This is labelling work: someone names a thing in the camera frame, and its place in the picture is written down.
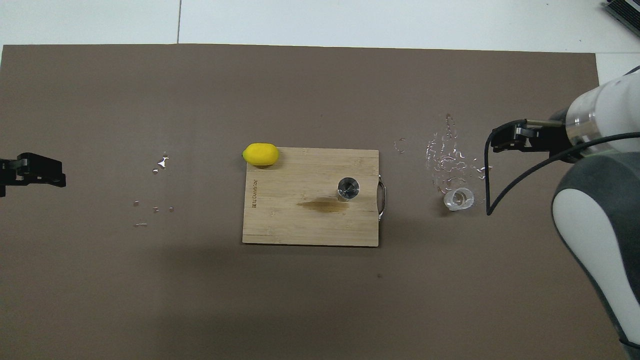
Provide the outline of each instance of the yellow lemon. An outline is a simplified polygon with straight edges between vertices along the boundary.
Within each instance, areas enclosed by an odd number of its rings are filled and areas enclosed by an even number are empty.
[[[246,147],[242,157],[251,165],[261,167],[273,165],[278,161],[278,148],[272,143],[256,142]]]

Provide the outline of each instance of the metal handle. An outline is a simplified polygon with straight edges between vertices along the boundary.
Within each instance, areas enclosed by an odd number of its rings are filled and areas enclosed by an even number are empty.
[[[382,186],[382,210],[378,213],[378,221],[382,219],[382,214],[385,213],[385,209],[387,208],[387,187],[385,183],[382,182],[382,176],[378,174],[378,186]]]

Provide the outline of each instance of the brand logo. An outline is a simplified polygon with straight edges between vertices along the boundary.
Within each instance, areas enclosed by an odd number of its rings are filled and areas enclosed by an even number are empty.
[[[253,195],[251,196],[251,207],[255,209],[258,204],[258,180],[253,180]]]

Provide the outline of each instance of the stainless steel cup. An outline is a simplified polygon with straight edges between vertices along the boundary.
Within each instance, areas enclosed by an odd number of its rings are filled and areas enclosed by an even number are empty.
[[[338,183],[338,200],[349,201],[358,195],[360,185],[356,179],[345,177]]]

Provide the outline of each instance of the wooden cutting board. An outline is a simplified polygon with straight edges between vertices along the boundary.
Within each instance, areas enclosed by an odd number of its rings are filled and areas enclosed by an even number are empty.
[[[247,164],[243,243],[378,246],[377,150],[279,147],[269,167]],[[360,192],[337,198],[344,177]]]

